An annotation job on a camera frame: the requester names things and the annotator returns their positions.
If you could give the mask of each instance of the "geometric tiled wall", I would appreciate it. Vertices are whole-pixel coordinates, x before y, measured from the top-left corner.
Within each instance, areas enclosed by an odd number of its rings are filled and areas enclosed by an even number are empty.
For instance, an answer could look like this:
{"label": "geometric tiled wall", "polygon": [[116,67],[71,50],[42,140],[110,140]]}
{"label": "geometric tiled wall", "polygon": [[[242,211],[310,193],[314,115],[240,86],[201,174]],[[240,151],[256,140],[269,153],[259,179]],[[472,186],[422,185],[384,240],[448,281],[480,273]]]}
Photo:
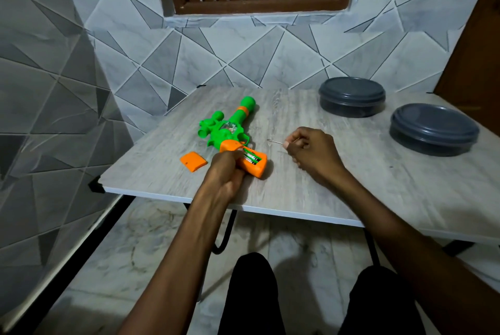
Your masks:
{"label": "geometric tiled wall", "polygon": [[476,1],[164,17],[165,0],[0,0],[0,315],[114,198],[88,182],[197,85],[430,92]]}

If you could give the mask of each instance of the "black pants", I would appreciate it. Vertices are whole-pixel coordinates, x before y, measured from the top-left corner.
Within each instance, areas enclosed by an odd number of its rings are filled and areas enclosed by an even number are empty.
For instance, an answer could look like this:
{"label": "black pants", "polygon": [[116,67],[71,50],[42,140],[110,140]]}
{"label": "black pants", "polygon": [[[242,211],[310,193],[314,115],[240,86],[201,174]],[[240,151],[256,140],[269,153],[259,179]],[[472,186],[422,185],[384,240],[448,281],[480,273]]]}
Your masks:
{"label": "black pants", "polygon": [[[407,283],[385,267],[363,270],[354,285],[339,335],[425,334]],[[285,334],[278,284],[266,258],[241,256],[229,282],[219,335]]]}

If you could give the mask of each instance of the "white table edge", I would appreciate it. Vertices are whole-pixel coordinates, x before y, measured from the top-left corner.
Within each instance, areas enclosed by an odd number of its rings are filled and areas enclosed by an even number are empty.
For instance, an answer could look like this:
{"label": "white table edge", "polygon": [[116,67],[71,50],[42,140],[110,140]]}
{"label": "white table edge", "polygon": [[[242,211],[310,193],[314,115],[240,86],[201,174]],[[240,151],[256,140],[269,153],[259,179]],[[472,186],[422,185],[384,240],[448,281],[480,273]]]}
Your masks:
{"label": "white table edge", "polygon": [[[133,195],[135,197],[166,200],[166,201],[170,201],[170,202],[179,202],[182,204],[190,204],[192,202],[192,198],[179,197],[176,195],[139,192],[139,191],[132,191],[132,190],[128,190],[128,189],[120,189],[117,187],[105,187],[105,186],[103,186],[103,188],[108,193]],[[272,216],[277,216],[277,217],[314,220],[316,222],[331,223],[334,225],[348,225],[348,226],[354,226],[354,227],[365,227],[363,225],[363,223],[361,223],[360,220],[356,220],[356,219],[326,217],[326,216],[319,216],[319,215],[314,215],[314,214],[306,214],[306,213],[300,213],[300,212],[288,212],[288,211],[284,211],[284,210],[275,210],[275,209],[271,209],[271,208],[246,206],[246,205],[229,204],[228,208],[231,210],[241,210],[244,212],[255,212],[257,214],[267,214],[267,215],[272,215]],[[491,245],[498,245],[500,243],[500,241],[494,237],[472,236],[472,235],[467,235],[467,234],[463,234],[463,233],[450,232],[450,231],[440,231],[440,230],[428,230],[428,229],[418,229],[418,230],[423,235],[426,235],[429,237],[439,237],[439,238],[450,239],[450,240],[460,240],[460,241],[465,241],[465,242],[474,242],[474,243],[491,244]]]}

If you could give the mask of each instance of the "left hand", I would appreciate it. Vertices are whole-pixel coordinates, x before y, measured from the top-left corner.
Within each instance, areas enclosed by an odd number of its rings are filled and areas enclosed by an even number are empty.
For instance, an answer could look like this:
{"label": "left hand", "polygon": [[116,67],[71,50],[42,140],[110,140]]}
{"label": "left hand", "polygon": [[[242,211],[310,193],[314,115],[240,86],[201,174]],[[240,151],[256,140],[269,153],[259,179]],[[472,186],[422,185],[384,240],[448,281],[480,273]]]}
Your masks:
{"label": "left hand", "polygon": [[224,151],[216,154],[203,180],[206,186],[216,194],[221,204],[229,204],[240,189],[245,171],[236,168],[236,160],[243,157],[243,151]]}

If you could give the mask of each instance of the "floor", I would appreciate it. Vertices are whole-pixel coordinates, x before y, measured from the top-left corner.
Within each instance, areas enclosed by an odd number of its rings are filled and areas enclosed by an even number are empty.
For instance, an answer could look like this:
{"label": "floor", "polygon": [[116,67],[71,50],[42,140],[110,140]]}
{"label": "floor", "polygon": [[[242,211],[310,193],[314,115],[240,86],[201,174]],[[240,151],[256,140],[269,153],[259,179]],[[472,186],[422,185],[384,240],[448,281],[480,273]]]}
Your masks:
{"label": "floor", "polygon": [[[54,304],[35,334],[114,334],[164,256],[185,214],[182,204],[135,199]],[[220,244],[229,212],[217,239]],[[500,289],[500,252],[478,246],[464,258]],[[288,335],[336,334],[358,274],[372,264],[363,230],[239,212],[226,250],[210,257],[189,335],[216,334],[232,269],[260,252],[278,281]],[[390,268],[382,252],[380,261]],[[439,334],[421,311],[428,335]]]}

